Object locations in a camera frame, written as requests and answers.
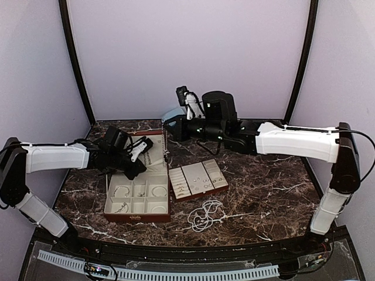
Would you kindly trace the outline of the large red jewelry box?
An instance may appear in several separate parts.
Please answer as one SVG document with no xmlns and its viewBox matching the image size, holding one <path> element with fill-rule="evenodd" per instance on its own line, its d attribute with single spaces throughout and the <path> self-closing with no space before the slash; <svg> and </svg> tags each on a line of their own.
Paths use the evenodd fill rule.
<svg viewBox="0 0 375 281">
<path fill-rule="evenodd" d="M 135 179 L 123 173 L 106 177 L 106 201 L 104 216 L 110 222 L 169 222 L 169 178 L 165 161 L 165 133 L 161 129 L 137 131 L 134 141 L 146 136 L 154 145 L 138 156 L 146 171 Z M 155 206 L 162 205 L 165 213 L 152 213 Z"/>
</svg>

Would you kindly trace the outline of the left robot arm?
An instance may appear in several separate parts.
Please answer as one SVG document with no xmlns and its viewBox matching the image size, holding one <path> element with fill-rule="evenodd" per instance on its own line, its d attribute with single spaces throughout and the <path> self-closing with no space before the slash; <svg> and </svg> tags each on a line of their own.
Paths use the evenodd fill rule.
<svg viewBox="0 0 375 281">
<path fill-rule="evenodd" d="M 103 174 L 123 173 L 135 179 L 146 171 L 139 160 L 153 146 L 146 136 L 132 140 L 130 134 L 109 127 L 94 141 L 26 143 L 9 138 L 1 150 L 1 209 L 18 209 L 37 226 L 47 230 L 70 255 L 78 255 L 83 243 L 75 227 L 55 212 L 26 185 L 26 175 L 45 170 L 84 169 Z"/>
</svg>

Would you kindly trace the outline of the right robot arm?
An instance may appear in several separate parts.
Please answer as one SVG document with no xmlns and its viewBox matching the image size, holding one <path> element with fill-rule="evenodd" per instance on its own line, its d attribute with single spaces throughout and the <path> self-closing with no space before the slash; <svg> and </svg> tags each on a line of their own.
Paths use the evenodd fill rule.
<svg viewBox="0 0 375 281">
<path fill-rule="evenodd" d="M 355 131 L 349 124 L 312 128 L 270 119 L 240 119 L 234 97 L 224 91 L 207 92 L 199 98 L 182 86 L 176 94 L 186 112 L 168 112 L 162 117 L 162 124 L 177 142 L 213 141 L 244 155 L 299 156 L 332 164 L 329 186 L 296 250 L 311 254 L 320 247 L 333 221 L 365 179 L 360 175 Z"/>
</svg>

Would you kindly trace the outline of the white bangle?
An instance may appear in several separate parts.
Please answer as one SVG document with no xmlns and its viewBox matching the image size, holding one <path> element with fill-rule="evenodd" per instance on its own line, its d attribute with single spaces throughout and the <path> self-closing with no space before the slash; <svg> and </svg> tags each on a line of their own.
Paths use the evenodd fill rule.
<svg viewBox="0 0 375 281">
<path fill-rule="evenodd" d="M 159 205 L 159 206 L 155 206 L 152 210 L 151 210 L 152 213 L 165 213 L 166 212 L 166 208 L 162 205 Z"/>
</svg>

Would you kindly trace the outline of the small red jewelry tray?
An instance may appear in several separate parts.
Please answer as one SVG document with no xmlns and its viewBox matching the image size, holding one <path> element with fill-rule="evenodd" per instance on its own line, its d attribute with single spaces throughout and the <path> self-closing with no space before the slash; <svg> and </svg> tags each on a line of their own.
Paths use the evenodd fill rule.
<svg viewBox="0 0 375 281">
<path fill-rule="evenodd" d="M 169 170 L 176 201 L 186 201 L 228 190 L 229 184 L 214 159 Z"/>
</svg>

